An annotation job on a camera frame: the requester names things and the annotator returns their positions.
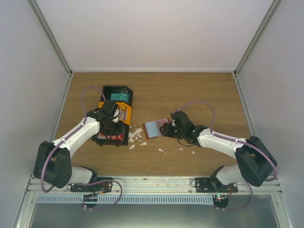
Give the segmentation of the red circles card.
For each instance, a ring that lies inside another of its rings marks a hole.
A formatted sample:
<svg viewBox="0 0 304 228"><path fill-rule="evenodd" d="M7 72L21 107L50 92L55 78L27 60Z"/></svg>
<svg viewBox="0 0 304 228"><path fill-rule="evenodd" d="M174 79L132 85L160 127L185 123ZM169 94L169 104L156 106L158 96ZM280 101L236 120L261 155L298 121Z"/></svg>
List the red circles card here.
<svg viewBox="0 0 304 228"><path fill-rule="evenodd" d="M168 122L168 118L163 118L163 119L157 120L156 124L157 124L158 128L161 128L163 126L163 124L165 124L167 122Z"/></svg>

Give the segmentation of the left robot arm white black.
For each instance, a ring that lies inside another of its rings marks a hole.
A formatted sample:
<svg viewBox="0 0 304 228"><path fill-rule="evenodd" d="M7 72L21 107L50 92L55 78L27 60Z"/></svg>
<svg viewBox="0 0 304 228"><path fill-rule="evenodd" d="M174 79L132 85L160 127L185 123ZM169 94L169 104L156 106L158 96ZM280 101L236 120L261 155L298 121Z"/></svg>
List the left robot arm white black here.
<svg viewBox="0 0 304 228"><path fill-rule="evenodd" d="M33 175L40 179L44 193L54 187L80 185L92 192L98 186L94 171L85 167L73 167L71 158L92 136L104 131L109 134L118 123L120 108L117 103L105 100L101 108L85 113L81 122L62 137L42 142L38 147Z"/></svg>

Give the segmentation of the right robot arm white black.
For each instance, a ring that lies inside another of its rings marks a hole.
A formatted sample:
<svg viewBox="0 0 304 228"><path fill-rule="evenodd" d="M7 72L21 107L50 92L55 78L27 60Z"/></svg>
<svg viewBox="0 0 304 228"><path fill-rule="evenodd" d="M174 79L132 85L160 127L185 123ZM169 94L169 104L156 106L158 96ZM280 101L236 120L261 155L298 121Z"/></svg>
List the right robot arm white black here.
<svg viewBox="0 0 304 228"><path fill-rule="evenodd" d="M183 111L171 114L172 121L160 127L162 136L185 140L189 146L216 150L237 161L236 165L220 166L210 176L210 186L222 192L229 184L247 182L260 187L277 177L277 162L263 142L256 136L236 138L194 125Z"/></svg>

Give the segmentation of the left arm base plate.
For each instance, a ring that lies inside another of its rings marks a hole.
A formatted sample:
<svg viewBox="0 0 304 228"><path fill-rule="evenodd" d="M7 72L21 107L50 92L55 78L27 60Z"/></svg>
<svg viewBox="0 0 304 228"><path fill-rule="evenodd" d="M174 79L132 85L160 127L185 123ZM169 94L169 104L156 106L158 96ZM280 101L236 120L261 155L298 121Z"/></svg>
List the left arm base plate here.
<svg viewBox="0 0 304 228"><path fill-rule="evenodd" d="M69 184L66 188L70 192L108 193L112 191L112 183L111 177L97 177L88 184Z"/></svg>

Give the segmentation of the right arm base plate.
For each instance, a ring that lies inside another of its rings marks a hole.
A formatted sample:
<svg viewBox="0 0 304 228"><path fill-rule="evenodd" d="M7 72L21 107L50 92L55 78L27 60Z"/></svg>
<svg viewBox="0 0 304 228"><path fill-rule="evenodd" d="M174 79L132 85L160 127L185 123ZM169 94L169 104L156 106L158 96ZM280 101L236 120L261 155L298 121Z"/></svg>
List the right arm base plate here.
<svg viewBox="0 0 304 228"><path fill-rule="evenodd" d="M218 180L207 177L196 177L190 181L190 185L196 189L197 193L237 193L236 183L223 185Z"/></svg>

